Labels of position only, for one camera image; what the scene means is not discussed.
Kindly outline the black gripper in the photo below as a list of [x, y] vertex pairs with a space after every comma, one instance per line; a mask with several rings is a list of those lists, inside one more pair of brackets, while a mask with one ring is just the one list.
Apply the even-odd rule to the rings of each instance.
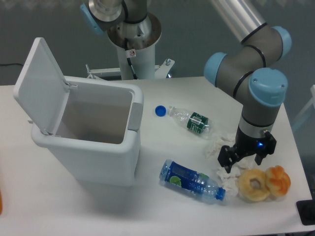
[[220, 149], [218, 162], [227, 173], [231, 172], [232, 166], [244, 157], [256, 155], [255, 162], [261, 165], [262, 160], [274, 153], [277, 141], [274, 136], [267, 132], [266, 127], [257, 127], [251, 124], [239, 124], [236, 132], [235, 145], [224, 145]]

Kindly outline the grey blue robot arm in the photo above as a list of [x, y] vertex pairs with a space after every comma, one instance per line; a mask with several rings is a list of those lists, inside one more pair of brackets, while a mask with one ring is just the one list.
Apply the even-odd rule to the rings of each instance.
[[[287, 30], [269, 26], [248, 0], [214, 0], [212, 5], [243, 46], [235, 55], [213, 54], [204, 67], [204, 77], [243, 106], [235, 144], [223, 146], [218, 156], [230, 172], [244, 157], [254, 155], [261, 164], [274, 153], [271, 129], [287, 78], [270, 65], [289, 52], [292, 40]], [[161, 25], [145, 0], [90, 0], [80, 9], [93, 32], [106, 32], [116, 46], [123, 80], [157, 78], [155, 45]]]

